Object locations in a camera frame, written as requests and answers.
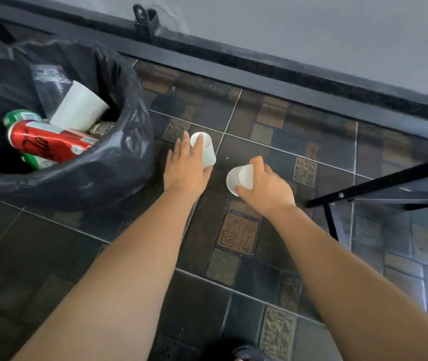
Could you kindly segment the person's left hand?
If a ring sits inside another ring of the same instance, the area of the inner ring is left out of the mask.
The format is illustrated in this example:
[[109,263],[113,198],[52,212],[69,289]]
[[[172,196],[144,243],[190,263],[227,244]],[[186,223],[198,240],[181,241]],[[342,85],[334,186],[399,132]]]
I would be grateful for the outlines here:
[[175,142],[175,168],[164,170],[163,183],[166,193],[178,193],[190,200],[197,200],[208,182],[203,180],[203,137],[200,137],[189,156],[182,156],[182,139]]

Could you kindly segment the person's right hand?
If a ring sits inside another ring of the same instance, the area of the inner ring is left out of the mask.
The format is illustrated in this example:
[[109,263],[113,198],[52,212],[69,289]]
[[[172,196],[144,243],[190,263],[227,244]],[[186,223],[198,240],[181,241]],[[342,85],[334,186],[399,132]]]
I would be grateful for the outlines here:
[[250,160],[253,165],[253,199],[243,199],[265,218],[271,220],[279,213],[296,208],[294,194],[288,185],[261,156]]

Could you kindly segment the white plastic cup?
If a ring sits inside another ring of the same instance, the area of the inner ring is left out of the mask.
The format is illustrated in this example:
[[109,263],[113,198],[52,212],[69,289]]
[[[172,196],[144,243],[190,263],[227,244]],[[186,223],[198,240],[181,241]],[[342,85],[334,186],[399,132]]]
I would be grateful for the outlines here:
[[49,123],[58,128],[86,132],[108,109],[109,105],[96,93],[73,81]]
[[214,166],[216,163],[216,154],[213,148],[212,138],[208,133],[196,132],[190,137],[191,150],[193,150],[199,137],[203,137],[202,164],[203,169]]
[[231,194],[239,197],[235,187],[241,186],[248,190],[253,189],[253,165],[247,164],[233,168],[227,174],[226,185]]

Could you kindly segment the person's right forearm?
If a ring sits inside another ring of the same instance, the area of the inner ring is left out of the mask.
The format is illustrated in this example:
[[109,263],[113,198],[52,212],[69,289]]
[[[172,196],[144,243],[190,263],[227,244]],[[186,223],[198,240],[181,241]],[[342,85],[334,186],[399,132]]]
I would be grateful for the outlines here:
[[344,361],[428,361],[428,314],[296,206],[267,217]]

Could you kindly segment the person's left forearm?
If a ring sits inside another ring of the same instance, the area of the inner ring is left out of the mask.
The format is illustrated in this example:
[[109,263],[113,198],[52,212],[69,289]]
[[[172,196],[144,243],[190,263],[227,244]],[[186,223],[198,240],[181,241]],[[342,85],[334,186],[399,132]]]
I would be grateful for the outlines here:
[[168,188],[95,259],[12,361],[147,361],[199,196]]

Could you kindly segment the black trash bag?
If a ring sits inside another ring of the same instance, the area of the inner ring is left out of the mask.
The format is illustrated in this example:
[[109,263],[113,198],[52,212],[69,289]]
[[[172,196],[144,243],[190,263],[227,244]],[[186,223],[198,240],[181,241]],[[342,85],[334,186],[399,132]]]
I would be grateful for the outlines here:
[[[22,161],[2,124],[3,116],[16,109],[34,111],[50,124],[35,89],[32,64],[62,66],[72,81],[109,105],[97,122],[115,123],[75,159],[38,171]],[[95,41],[49,37],[0,51],[0,201],[66,212],[110,206],[140,190],[154,163],[143,88],[135,70],[114,49]]]

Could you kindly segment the silver metal can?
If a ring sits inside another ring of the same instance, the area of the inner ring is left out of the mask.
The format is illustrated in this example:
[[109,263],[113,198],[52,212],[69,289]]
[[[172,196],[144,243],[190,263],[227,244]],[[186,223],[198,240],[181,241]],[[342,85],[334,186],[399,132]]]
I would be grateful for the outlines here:
[[110,132],[115,126],[114,122],[110,121],[99,121],[92,125],[88,130],[87,134],[93,137],[103,137],[108,132]]

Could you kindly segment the red soda can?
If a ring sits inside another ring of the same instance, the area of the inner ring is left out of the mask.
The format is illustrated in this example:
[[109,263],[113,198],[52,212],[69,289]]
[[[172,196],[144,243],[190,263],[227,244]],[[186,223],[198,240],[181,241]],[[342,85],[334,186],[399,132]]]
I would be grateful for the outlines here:
[[98,143],[85,133],[55,127],[35,120],[21,120],[7,130],[11,146],[21,152],[65,163]]

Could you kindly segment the green soda can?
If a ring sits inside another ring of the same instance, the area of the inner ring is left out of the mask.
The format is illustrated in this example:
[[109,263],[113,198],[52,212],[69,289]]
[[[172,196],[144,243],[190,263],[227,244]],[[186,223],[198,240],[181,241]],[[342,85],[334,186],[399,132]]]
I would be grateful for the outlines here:
[[43,170],[45,168],[49,168],[57,164],[57,162],[55,161],[38,157],[35,155],[31,155],[25,152],[21,152],[20,155],[21,155],[22,161],[28,164],[31,168],[33,168],[36,171]]
[[43,122],[44,119],[36,112],[26,109],[16,109],[7,112],[2,118],[2,124],[5,128],[11,127],[18,121],[32,120],[37,122]]

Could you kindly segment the clear plastic wrapper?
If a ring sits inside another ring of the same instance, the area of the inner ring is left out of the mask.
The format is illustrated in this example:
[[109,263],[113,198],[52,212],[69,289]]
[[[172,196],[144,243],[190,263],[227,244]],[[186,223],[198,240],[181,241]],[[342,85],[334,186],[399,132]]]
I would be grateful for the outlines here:
[[32,64],[30,71],[38,98],[49,121],[71,88],[73,81],[62,66]]

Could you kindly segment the black baseboard rail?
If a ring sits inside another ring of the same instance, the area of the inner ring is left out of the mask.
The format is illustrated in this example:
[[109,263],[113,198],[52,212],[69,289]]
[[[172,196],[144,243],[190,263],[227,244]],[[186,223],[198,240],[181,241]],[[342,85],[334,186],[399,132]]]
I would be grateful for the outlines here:
[[414,92],[49,0],[0,0],[0,20],[428,138],[428,97]]

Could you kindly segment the black metal bracket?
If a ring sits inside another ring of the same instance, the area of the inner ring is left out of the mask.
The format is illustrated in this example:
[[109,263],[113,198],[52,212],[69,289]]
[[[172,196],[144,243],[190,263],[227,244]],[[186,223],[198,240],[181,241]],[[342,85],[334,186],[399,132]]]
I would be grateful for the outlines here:
[[158,13],[155,9],[146,9],[140,4],[133,5],[135,15],[135,33],[143,40],[152,40],[160,29]]

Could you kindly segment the black metal frame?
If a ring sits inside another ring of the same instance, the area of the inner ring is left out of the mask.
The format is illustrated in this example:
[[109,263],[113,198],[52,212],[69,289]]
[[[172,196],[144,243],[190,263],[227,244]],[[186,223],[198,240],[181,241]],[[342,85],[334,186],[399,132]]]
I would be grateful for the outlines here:
[[359,201],[370,204],[400,206],[405,211],[428,208],[428,192],[407,191],[402,187],[408,183],[428,178],[428,162],[398,171],[368,182],[323,195],[305,203],[306,208],[322,206],[330,236],[340,240],[344,235],[341,219],[335,204],[341,201]]

